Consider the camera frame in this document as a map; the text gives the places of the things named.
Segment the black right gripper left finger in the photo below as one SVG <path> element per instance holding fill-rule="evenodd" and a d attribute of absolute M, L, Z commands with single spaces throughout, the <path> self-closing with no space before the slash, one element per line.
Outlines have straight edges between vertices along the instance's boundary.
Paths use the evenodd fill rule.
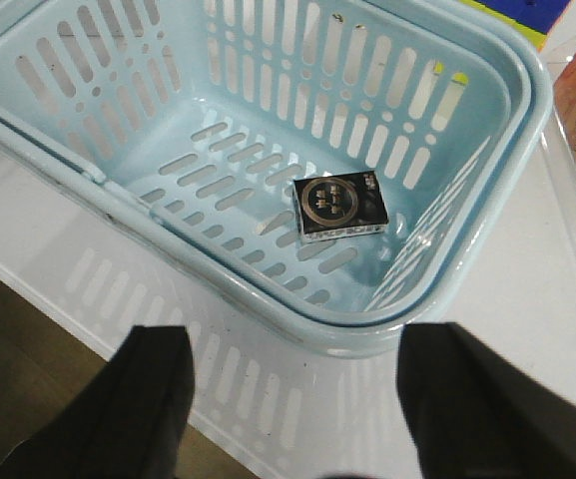
<path fill-rule="evenodd" d="M 0 464 L 0 478 L 173 478 L 195 392 L 183 326 L 135 326 L 91 382 Z"/>

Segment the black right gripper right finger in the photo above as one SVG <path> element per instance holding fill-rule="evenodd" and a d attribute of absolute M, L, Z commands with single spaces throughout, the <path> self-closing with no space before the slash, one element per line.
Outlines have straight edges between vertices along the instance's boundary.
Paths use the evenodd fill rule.
<path fill-rule="evenodd" d="M 396 388 L 423 477 L 576 478 L 576 406 L 462 326 L 406 326 Z"/>

